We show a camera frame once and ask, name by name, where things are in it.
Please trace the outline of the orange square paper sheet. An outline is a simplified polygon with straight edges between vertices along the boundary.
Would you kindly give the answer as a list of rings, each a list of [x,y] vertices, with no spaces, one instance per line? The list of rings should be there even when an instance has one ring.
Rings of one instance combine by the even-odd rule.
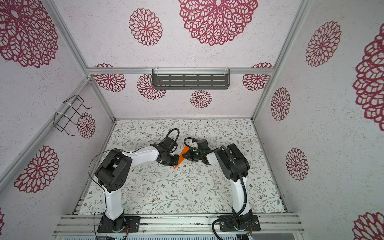
[[[185,158],[185,155],[187,154],[187,152],[190,150],[189,147],[185,146],[184,149],[182,150],[181,154],[180,154],[180,157],[179,157],[179,160],[178,160],[178,163],[177,165],[174,167],[174,169],[176,169],[186,158]]]

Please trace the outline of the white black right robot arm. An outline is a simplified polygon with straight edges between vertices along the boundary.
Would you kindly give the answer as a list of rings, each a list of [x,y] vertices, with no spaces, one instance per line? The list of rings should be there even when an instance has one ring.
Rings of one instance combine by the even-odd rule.
[[[232,210],[235,216],[235,224],[240,226],[252,220],[253,212],[248,203],[246,190],[250,164],[235,144],[221,146],[214,150],[195,149],[185,146],[177,165],[180,165],[184,160],[202,161],[205,165],[218,164],[232,186]]]

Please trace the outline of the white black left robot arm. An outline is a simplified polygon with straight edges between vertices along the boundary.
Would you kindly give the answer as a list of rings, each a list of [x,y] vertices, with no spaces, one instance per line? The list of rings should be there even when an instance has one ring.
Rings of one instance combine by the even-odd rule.
[[[164,166],[175,167],[179,158],[179,155],[155,146],[140,148],[134,152],[125,152],[120,149],[110,150],[95,172],[98,184],[105,192],[107,218],[114,221],[123,214],[121,188],[132,167],[146,162],[158,162]]]

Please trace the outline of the grey slotted wall shelf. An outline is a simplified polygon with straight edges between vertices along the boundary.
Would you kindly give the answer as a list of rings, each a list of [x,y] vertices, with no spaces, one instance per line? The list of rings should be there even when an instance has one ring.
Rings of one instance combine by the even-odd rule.
[[[161,71],[152,70],[152,84],[156,90],[227,90],[230,70],[220,71]]]

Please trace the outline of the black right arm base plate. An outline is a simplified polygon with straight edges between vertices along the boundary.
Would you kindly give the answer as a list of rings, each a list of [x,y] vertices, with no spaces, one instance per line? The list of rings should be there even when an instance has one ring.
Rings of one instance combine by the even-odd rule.
[[[221,232],[259,232],[261,226],[256,215],[246,214],[230,220],[228,216],[219,216]]]

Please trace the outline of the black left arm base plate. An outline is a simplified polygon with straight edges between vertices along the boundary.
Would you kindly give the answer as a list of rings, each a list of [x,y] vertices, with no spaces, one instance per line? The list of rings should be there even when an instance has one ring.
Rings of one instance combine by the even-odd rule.
[[[103,215],[97,229],[97,233],[137,233],[141,217],[120,216],[116,220],[110,220]]]

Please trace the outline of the aluminium front rail frame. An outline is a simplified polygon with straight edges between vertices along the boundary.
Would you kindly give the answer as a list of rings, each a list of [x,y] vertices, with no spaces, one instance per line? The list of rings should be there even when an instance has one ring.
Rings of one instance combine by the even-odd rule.
[[[212,222],[220,214],[126,215],[131,235],[212,234]],[[298,214],[254,214],[254,222],[230,234],[304,234]],[[63,215],[53,236],[93,236],[101,215]]]

